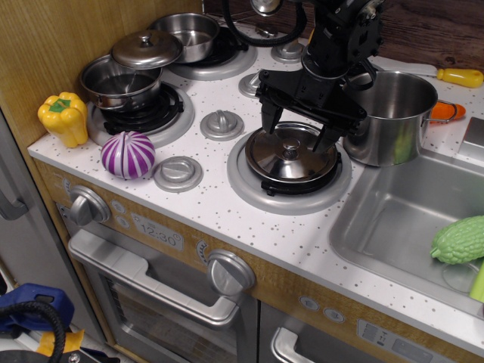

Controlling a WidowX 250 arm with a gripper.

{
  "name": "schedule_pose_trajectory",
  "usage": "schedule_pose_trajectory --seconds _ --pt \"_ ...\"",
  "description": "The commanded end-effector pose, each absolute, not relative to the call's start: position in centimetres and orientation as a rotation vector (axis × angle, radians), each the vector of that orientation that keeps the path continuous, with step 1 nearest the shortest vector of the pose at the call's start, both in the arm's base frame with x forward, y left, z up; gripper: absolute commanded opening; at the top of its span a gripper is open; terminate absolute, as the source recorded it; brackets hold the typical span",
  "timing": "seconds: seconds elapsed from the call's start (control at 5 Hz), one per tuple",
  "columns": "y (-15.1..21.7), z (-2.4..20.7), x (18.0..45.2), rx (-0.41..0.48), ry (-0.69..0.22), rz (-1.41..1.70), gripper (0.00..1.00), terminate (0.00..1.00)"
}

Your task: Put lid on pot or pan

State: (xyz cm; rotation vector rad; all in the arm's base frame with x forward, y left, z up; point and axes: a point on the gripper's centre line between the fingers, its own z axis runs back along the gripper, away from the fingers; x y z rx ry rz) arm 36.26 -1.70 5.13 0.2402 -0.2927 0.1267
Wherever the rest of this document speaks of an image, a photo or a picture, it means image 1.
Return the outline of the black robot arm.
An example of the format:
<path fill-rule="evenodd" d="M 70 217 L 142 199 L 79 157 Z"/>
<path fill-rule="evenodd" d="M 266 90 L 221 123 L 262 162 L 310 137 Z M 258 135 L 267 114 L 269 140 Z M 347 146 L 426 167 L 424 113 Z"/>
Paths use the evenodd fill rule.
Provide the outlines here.
<path fill-rule="evenodd" d="M 369 57 L 383 40 L 382 1 L 316 1 L 315 27 L 305 47 L 301 70 L 262 70 L 256 95 L 262 104 L 262 127 L 271 134 L 284 110 L 323 125 L 314 149 L 325 151 L 357 131 L 367 113 L 341 87 L 347 73 L 363 66 L 376 79 Z"/>

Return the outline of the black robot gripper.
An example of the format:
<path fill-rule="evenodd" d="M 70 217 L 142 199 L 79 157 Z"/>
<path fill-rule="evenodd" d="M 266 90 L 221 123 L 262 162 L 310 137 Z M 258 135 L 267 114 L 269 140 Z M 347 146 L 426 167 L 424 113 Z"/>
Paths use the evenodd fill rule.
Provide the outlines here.
<path fill-rule="evenodd" d="M 261 70 L 256 96 L 262 104 L 262 128 L 272 134 L 284 110 L 322 124 L 312 151 L 324 153 L 357 129 L 367 112 L 335 79 L 316 79 L 305 70 Z"/>

